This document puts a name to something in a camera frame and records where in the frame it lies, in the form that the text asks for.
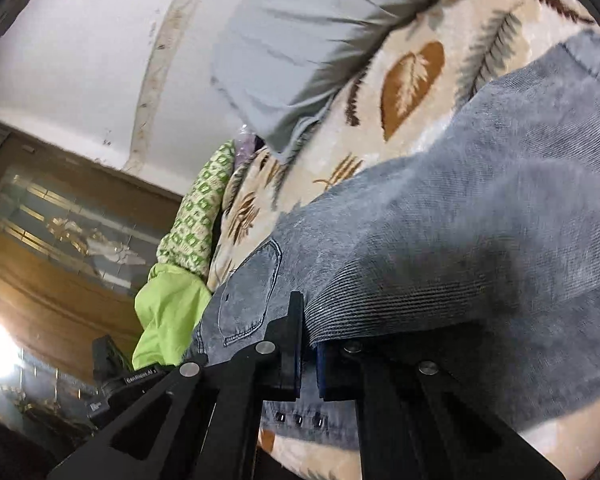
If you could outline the green patterned white cloth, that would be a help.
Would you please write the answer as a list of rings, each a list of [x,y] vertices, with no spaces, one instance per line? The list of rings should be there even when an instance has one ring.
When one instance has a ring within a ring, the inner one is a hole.
[[[234,142],[226,141],[204,164],[183,196],[170,231],[160,240],[158,263],[173,264],[204,280],[208,278],[213,227],[234,162]]]

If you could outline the lime green sheet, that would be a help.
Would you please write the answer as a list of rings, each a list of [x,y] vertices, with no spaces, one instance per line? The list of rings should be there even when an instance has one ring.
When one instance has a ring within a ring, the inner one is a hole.
[[[210,299],[210,290],[197,274],[174,264],[156,263],[134,299],[143,327],[132,355],[134,370],[181,362]]]

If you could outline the wooden cabinet with glass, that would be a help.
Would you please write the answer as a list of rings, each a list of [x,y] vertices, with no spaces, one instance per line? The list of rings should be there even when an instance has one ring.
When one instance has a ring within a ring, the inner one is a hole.
[[[83,437],[92,343],[125,356],[178,196],[0,122],[0,418]]]

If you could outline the light grey pillow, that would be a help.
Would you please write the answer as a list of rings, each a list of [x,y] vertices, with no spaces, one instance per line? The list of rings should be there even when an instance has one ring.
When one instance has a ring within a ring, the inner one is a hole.
[[[281,162],[396,26],[431,0],[242,0],[212,80]]]

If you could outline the grey denim pants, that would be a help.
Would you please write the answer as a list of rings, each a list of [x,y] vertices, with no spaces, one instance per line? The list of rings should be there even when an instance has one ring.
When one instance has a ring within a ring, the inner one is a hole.
[[[312,346],[441,328],[427,359],[516,430],[596,401],[600,34],[487,84],[428,150],[282,214],[186,356],[229,360],[292,292]]]

